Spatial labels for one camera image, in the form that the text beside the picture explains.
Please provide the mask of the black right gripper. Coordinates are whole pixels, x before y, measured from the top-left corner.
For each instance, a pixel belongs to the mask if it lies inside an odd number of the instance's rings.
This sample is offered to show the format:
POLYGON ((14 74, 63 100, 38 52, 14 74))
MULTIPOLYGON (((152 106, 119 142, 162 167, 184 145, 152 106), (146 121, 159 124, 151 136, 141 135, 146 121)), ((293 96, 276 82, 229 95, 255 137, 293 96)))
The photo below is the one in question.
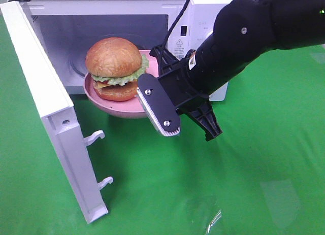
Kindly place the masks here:
POLYGON ((158 81, 175 106, 177 114, 187 116, 205 132, 206 141, 222 133, 213 108, 205 93, 198 91, 189 77, 188 63, 194 50, 179 60, 162 45, 155 46, 149 55, 156 58, 158 81))

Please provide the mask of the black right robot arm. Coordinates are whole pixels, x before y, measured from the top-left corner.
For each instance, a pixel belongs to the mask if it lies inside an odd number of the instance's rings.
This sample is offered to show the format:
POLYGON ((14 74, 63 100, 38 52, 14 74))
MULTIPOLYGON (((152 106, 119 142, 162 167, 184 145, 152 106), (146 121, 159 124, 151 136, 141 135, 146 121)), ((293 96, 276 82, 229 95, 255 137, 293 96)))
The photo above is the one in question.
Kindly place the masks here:
POLYGON ((233 0, 181 71, 159 77, 150 106, 189 112, 261 54, 323 43, 324 0, 233 0))

